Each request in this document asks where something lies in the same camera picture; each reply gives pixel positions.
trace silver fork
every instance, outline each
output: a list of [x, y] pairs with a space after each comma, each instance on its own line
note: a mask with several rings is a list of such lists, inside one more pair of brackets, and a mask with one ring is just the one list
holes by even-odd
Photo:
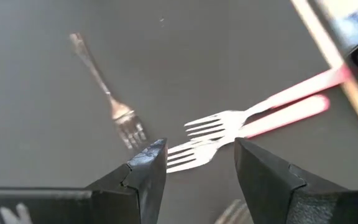
[[233, 201], [215, 224], [254, 224], [248, 206], [242, 200]]
[[148, 144], [147, 136], [139, 117], [136, 116], [132, 108], [113, 97], [81, 35], [79, 33], [70, 34], [70, 40], [74, 45], [75, 53], [89, 68], [92, 76], [94, 76], [98, 85], [106, 94], [111, 104], [111, 117], [117, 124], [121, 139], [128, 149], [143, 150], [143, 147]]
[[289, 102], [299, 100], [306, 96], [315, 94], [321, 90], [331, 88], [344, 81], [344, 76], [336, 70], [328, 70], [309, 78], [293, 87], [273, 95], [266, 100], [256, 104], [245, 111], [223, 111], [204, 118], [186, 123], [185, 126], [199, 125], [186, 130], [188, 136], [198, 136], [191, 138], [192, 141], [206, 141], [230, 135], [233, 131], [238, 131], [250, 116], [285, 105]]
[[322, 113], [329, 108], [329, 99], [323, 95], [311, 96], [282, 110], [258, 119], [238, 129], [228, 129], [222, 138], [212, 141], [189, 141], [168, 149], [167, 173], [202, 166], [215, 156], [218, 149], [233, 142], [236, 137], [251, 138], [258, 134]]

